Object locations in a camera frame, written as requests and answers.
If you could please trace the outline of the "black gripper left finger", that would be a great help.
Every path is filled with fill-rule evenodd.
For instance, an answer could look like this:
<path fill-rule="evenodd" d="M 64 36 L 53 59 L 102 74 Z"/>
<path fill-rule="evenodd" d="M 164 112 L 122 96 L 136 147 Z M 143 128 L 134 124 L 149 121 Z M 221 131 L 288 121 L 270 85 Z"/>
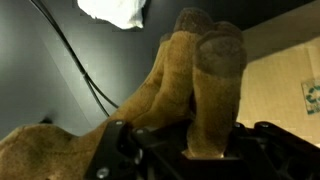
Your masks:
<path fill-rule="evenodd" d="M 110 123 L 90 160 L 84 180 L 175 180 L 176 159 L 183 158 L 186 122 L 162 128 Z"/>

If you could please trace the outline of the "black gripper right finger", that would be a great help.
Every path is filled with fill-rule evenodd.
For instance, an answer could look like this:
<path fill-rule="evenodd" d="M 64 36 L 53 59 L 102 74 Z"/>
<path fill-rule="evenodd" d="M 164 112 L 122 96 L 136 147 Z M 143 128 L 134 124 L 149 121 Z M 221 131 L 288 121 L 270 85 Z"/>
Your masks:
<path fill-rule="evenodd" d="M 232 139 L 246 180 L 320 180 L 320 149 L 277 125 L 261 121 L 247 128 L 236 122 Z"/>

